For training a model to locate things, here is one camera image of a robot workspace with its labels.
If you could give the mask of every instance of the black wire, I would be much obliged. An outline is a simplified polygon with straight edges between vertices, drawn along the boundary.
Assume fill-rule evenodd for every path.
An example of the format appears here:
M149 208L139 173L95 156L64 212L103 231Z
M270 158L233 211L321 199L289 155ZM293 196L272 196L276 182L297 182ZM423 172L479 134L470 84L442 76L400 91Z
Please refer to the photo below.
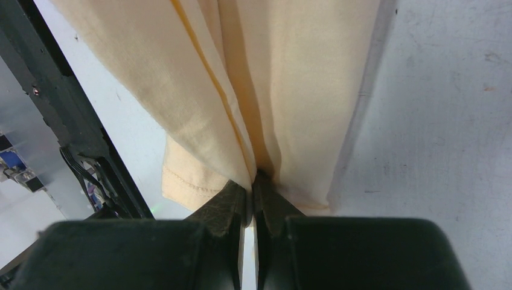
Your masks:
M71 172L73 173L73 175L77 178L78 180L78 183L80 183L80 187L82 188L83 190L83 193L85 193L85 196L87 196L87 200L89 201L89 203L91 204L91 207L93 209L94 212L98 211L96 209L96 205L94 204L94 201L92 200L92 198L89 196L89 193L87 191L87 187L85 186L85 182L83 182L83 177L80 176L80 174L78 172L75 171L75 169L73 168L73 166L71 165L71 163L69 162L69 159L68 157L70 155L66 154L66 153L69 153L69 151L67 149L64 149L64 148L60 148L60 156L62 156L62 159L64 159L64 162L68 165L69 169L71 169Z
M79 175L81 175L83 179L89 181L90 183L98 187L101 191L102 198L106 200L108 196L102 184L96 178L94 178L94 176L92 176L87 170L85 170L85 168L83 168L77 161L75 161L75 159L73 158L68 149L64 148L61 149L61 151L66 155L66 159L69 161L72 168L75 169L76 172Z

